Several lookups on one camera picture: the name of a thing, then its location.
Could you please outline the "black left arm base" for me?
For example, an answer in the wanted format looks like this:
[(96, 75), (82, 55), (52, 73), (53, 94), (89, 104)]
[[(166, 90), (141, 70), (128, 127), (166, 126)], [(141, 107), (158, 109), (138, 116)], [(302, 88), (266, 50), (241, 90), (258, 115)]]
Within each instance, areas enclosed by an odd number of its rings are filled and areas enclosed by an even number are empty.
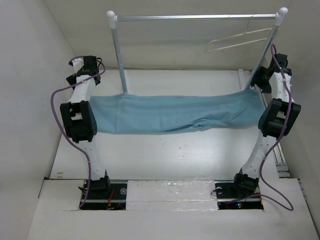
[(90, 211), (122, 211), (126, 209), (127, 180), (111, 180), (107, 184), (102, 179), (90, 182), (87, 198), (86, 180), (83, 186), (78, 188), (81, 191), (79, 208)]

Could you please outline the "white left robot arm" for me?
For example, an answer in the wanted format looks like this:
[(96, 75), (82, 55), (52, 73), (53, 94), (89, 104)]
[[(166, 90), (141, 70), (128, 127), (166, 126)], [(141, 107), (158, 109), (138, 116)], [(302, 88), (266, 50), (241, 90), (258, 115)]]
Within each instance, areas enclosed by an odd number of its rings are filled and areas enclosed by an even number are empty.
[(88, 200), (107, 199), (112, 192), (109, 176), (95, 149), (94, 137), (98, 126), (90, 105), (93, 89), (101, 83), (100, 63), (102, 59), (92, 55), (76, 57), (69, 62), (74, 74), (66, 80), (72, 86), (73, 93), (68, 102), (60, 105), (67, 137), (88, 155), (90, 176), (87, 183), (79, 188)]

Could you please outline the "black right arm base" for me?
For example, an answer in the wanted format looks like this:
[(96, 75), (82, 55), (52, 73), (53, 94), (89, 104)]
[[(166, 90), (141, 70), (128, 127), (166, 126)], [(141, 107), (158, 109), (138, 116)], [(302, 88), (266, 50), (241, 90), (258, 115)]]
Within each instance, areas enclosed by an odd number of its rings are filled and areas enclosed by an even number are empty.
[(216, 180), (211, 196), (219, 210), (263, 210), (259, 179), (237, 173), (234, 180)]

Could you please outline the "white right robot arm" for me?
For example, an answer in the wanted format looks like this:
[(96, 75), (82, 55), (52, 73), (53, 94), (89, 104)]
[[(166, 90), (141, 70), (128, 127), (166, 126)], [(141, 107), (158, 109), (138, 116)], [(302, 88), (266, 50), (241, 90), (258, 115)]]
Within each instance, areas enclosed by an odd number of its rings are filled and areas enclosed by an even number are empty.
[(258, 121), (260, 133), (252, 153), (231, 184), (231, 191), (238, 198), (255, 193), (268, 155), (275, 144), (288, 135), (301, 111), (301, 106), (292, 97), (292, 71), (288, 68), (287, 57), (285, 54), (273, 53), (269, 67), (261, 67), (257, 72), (259, 77), (255, 80), (266, 84), (262, 91), (271, 93), (272, 99)]

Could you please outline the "light blue trousers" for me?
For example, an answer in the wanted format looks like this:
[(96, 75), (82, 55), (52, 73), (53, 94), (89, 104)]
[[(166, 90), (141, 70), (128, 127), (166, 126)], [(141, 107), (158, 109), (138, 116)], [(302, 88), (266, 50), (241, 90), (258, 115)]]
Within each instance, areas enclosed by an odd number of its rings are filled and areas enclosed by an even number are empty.
[(265, 110), (257, 91), (220, 96), (92, 96), (98, 131), (116, 134), (196, 132), (256, 125)]

